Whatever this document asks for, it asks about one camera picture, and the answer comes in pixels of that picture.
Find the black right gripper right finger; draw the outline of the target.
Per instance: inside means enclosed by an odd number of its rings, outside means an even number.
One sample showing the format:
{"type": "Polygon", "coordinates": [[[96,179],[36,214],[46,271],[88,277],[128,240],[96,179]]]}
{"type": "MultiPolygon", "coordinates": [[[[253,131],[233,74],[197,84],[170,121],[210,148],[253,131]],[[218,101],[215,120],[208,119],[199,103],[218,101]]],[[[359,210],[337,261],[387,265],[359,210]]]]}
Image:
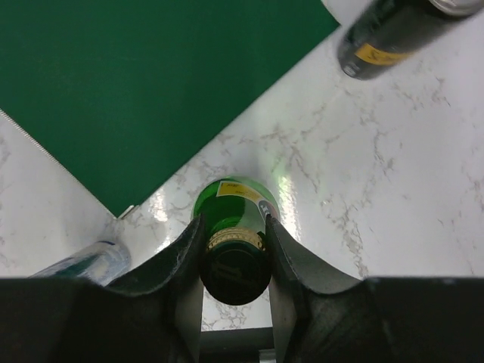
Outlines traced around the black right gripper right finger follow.
{"type": "Polygon", "coordinates": [[[311,296],[333,296],[361,281],[316,256],[275,217],[266,218],[271,262],[269,295],[277,362],[288,362],[313,320],[311,296]]]}

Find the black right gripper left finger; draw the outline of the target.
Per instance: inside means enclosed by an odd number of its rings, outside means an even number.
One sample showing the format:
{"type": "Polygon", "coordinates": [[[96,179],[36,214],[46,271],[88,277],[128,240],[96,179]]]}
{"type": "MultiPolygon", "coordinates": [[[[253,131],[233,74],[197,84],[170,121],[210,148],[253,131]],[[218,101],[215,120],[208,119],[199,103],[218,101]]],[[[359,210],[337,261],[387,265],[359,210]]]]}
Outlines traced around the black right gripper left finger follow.
{"type": "Polygon", "coordinates": [[[168,247],[108,285],[129,299],[126,336],[150,361],[199,361],[205,236],[199,216],[168,247]]]}

